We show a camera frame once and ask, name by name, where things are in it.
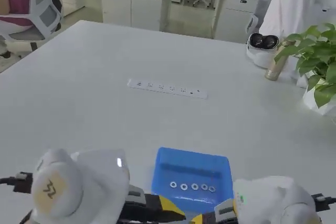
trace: power strip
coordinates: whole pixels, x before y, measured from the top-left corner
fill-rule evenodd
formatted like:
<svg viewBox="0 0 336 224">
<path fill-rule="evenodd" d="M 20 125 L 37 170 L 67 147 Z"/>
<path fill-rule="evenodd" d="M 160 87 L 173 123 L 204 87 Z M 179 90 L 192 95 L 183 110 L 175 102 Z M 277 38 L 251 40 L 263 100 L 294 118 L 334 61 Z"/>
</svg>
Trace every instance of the power strip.
<svg viewBox="0 0 336 224">
<path fill-rule="evenodd" d="M 177 87 L 175 85 L 164 85 L 156 81 L 130 79 L 127 86 L 135 89 L 183 95 L 185 97 L 195 97 L 201 99 L 207 99 L 208 97 L 207 92 L 201 89 L 190 89 L 186 87 Z"/>
</svg>

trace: white table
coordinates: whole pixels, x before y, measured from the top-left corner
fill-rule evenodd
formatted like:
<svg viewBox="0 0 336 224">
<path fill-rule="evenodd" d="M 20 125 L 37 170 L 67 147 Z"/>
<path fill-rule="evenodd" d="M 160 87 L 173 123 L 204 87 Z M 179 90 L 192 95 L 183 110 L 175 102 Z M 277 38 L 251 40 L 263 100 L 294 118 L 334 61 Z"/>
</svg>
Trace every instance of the white table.
<svg viewBox="0 0 336 224">
<path fill-rule="evenodd" d="M 31 171 L 51 147 L 125 148 L 131 183 L 148 190 L 166 146 L 225 155 L 233 179 L 285 175 L 335 197 L 335 124 L 263 73 L 245 45 L 80 21 L 0 74 L 0 176 Z M 131 89 L 129 78 L 208 99 Z M 0 195 L 2 223 L 17 224 L 29 196 Z M 336 207 L 321 217 L 334 223 Z"/>
</svg>

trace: robotic arm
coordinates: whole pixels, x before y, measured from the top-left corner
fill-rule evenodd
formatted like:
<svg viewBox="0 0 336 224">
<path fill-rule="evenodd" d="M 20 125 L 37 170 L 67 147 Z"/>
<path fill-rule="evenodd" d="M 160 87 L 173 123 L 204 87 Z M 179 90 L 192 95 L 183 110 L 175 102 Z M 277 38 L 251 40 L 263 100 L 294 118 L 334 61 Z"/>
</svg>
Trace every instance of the robotic arm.
<svg viewBox="0 0 336 224">
<path fill-rule="evenodd" d="M 34 208 L 21 224 L 129 224 L 132 221 L 172 222 L 185 214 L 171 201 L 145 194 L 129 184 L 130 174 L 121 150 L 74 153 L 51 150 L 39 161 L 33 176 L 20 173 L 0 179 L 14 191 L 31 193 Z M 293 179 L 238 179 L 234 199 L 196 216 L 194 224 L 321 224 L 317 212 L 336 199 L 311 196 Z"/>
<path fill-rule="evenodd" d="M 129 184 L 124 152 L 51 150 L 39 161 L 31 194 L 32 224 L 170 222 L 185 215 L 162 196 Z"/>
<path fill-rule="evenodd" d="M 321 224 L 317 211 L 329 210 L 333 198 L 311 196 L 293 179 L 272 176 L 234 182 L 234 199 L 199 215 L 195 224 Z"/>
</svg>

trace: potted plant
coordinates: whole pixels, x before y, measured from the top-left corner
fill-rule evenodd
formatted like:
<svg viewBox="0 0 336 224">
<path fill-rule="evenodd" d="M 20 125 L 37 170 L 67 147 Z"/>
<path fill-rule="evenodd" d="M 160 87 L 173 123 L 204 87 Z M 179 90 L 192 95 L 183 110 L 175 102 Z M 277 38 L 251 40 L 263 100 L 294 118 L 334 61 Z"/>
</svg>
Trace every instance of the potted plant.
<svg viewBox="0 0 336 224">
<path fill-rule="evenodd" d="M 324 31 L 311 26 L 302 34 L 291 34 L 285 40 L 296 41 L 295 45 L 281 51 L 283 56 L 299 58 L 296 70 L 308 77 L 308 87 L 303 102 L 320 114 L 336 115 L 336 30 L 326 23 Z"/>
</svg>

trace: drawer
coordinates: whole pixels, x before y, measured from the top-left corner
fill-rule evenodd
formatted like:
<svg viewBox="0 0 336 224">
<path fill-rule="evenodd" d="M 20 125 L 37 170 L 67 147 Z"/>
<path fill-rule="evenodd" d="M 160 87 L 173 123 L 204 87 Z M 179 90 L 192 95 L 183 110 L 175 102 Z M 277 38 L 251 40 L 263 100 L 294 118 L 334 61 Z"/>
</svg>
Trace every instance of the drawer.
<svg viewBox="0 0 336 224">
<path fill-rule="evenodd" d="M 132 0 L 132 27 L 159 31 L 162 0 Z"/>
<path fill-rule="evenodd" d="M 103 22 L 131 26 L 131 0 L 102 0 Z"/>
<path fill-rule="evenodd" d="M 257 3 L 257 0 L 225 0 L 224 8 L 253 13 Z"/>
</svg>

